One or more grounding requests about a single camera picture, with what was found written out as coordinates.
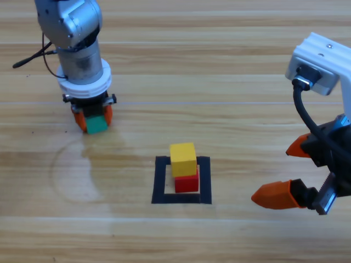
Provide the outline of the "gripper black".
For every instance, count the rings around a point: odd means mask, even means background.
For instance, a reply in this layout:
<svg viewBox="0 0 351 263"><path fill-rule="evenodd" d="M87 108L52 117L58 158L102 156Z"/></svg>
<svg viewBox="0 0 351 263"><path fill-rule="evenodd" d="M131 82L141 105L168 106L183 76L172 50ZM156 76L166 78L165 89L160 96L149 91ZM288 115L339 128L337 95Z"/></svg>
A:
<svg viewBox="0 0 351 263"><path fill-rule="evenodd" d="M350 153L350 121L338 115L334 121L319 126L340 148ZM311 158L317 167L327 166L329 175L318 191L306 187L301 179L262 185L251 200L267 209L308 208L326 215L338 197L350 196L350 164L322 144L315 135L299 136L286 150L288 156Z"/></svg>
<svg viewBox="0 0 351 263"><path fill-rule="evenodd" d="M86 133L87 125L85 117L102 116L104 114L106 124L109 126L113 118L113 104L117 103L115 94L111 96L107 92L101 93L98 96L79 99L71 95L63 94L63 102L71 104L71 111L75 118L76 124Z"/></svg>

